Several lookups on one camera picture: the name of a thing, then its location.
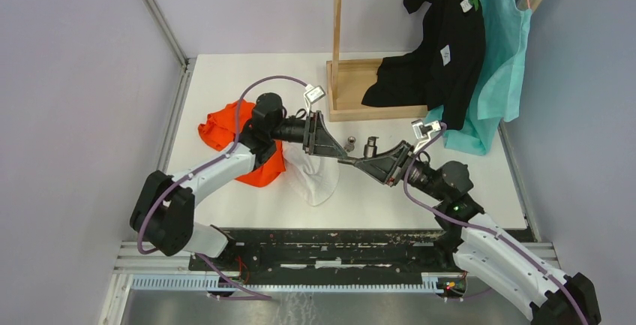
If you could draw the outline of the silver angle valve fitting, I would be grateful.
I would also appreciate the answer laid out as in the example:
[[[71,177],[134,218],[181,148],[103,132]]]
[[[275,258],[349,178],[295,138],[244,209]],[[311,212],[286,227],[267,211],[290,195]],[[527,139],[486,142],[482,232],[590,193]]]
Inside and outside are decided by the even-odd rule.
[[[349,136],[343,145],[345,152],[351,153],[356,147],[356,138],[354,136]]]

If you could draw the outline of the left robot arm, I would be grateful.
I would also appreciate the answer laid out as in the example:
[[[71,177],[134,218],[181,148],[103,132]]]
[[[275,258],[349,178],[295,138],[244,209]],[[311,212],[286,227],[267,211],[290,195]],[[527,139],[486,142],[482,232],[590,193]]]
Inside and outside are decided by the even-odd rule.
[[[257,98],[237,144],[175,176],[160,170],[151,173],[130,216],[130,227],[139,239],[166,256],[180,251],[204,254],[215,268],[229,269],[236,260],[230,238],[211,225],[195,222],[195,208],[228,182],[261,168],[275,153],[279,140],[300,143],[308,155],[347,157],[326,130],[321,112],[310,111],[303,119],[285,117],[281,97],[265,93]]]

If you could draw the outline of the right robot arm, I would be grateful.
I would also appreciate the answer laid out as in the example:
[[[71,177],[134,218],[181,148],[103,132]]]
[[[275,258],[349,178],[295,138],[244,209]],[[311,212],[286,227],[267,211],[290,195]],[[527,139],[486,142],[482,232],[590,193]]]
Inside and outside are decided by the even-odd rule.
[[[430,208],[445,233],[435,242],[433,261],[443,271],[468,272],[514,305],[532,324],[599,324],[596,289],[578,272],[550,265],[503,230],[470,196],[468,167],[448,161],[433,169],[401,142],[371,157],[345,155],[349,164],[384,185],[402,184],[438,200]]]

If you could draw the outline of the white bucket hat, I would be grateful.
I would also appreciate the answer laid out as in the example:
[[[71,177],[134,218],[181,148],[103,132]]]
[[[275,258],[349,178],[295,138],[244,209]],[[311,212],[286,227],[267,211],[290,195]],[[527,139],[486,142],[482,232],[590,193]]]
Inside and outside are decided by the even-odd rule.
[[[286,170],[282,177],[308,205],[319,206],[335,192],[339,180],[338,161],[335,158],[312,156],[298,144],[282,144]]]

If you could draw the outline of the wooden clothes rack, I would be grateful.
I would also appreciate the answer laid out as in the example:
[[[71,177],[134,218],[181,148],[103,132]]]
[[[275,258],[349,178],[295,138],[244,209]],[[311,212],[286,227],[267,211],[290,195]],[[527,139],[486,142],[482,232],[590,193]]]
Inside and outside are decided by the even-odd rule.
[[[423,118],[425,105],[407,107],[367,107],[363,95],[377,81],[381,59],[341,59],[342,0],[333,0],[332,57],[326,62],[328,119],[351,122],[384,119]]]

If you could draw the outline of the orange cloth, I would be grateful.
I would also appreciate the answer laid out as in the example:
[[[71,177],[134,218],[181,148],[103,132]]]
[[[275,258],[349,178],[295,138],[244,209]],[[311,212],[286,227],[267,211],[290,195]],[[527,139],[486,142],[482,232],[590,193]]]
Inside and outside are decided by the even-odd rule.
[[[236,109],[238,112],[239,127],[242,128],[251,118],[251,111],[255,103],[241,100],[227,104],[222,110],[209,113],[205,123],[198,125],[198,134],[201,140],[214,150],[221,151],[228,147],[237,133]],[[259,169],[246,175],[239,176],[235,180],[257,188],[263,188],[272,183],[286,171],[281,141],[276,141],[276,151]]]

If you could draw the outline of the black t-shirt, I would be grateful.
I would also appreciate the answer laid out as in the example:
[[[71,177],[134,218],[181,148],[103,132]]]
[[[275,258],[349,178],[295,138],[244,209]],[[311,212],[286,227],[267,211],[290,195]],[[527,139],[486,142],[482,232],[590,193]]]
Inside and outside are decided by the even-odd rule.
[[[440,108],[449,130],[463,128],[485,60],[486,35],[481,1],[477,11],[467,13],[461,1],[403,0],[409,14],[429,5],[421,43],[410,53],[382,60],[363,105]]]

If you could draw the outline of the teal garment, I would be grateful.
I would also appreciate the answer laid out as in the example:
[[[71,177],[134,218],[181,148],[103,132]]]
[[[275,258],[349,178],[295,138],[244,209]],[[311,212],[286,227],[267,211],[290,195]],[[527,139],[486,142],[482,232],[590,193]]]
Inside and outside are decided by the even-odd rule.
[[[519,116],[531,10],[522,11],[515,0],[480,0],[484,7],[485,58],[473,92],[464,126],[447,130],[448,149],[486,155],[491,150],[501,121]],[[440,108],[429,119],[441,120]]]

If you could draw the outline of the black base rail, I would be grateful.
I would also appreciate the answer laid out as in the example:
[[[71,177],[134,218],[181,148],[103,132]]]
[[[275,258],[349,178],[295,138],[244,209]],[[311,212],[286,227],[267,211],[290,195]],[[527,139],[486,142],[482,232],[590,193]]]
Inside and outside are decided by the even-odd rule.
[[[227,228],[210,261],[249,285],[416,284],[422,274],[464,275],[441,230]]]

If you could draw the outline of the aluminium frame rail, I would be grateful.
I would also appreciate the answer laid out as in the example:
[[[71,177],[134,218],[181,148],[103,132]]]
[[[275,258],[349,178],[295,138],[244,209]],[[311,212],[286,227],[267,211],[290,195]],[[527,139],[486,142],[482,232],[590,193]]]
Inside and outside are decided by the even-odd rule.
[[[166,134],[160,148],[160,157],[157,165],[160,170],[167,169],[170,163],[173,144],[195,64],[195,58],[188,59],[181,72]],[[97,323],[122,323],[130,291],[133,289],[135,281],[144,275],[149,276],[154,284],[166,284],[170,290],[178,289],[177,285],[172,283],[174,278],[183,280],[182,290],[193,290],[197,284],[212,284],[218,280],[218,276],[213,272],[189,270],[190,259],[191,255],[187,252],[182,252],[172,257],[166,257],[160,252],[143,255],[137,251],[135,242],[122,242]]]

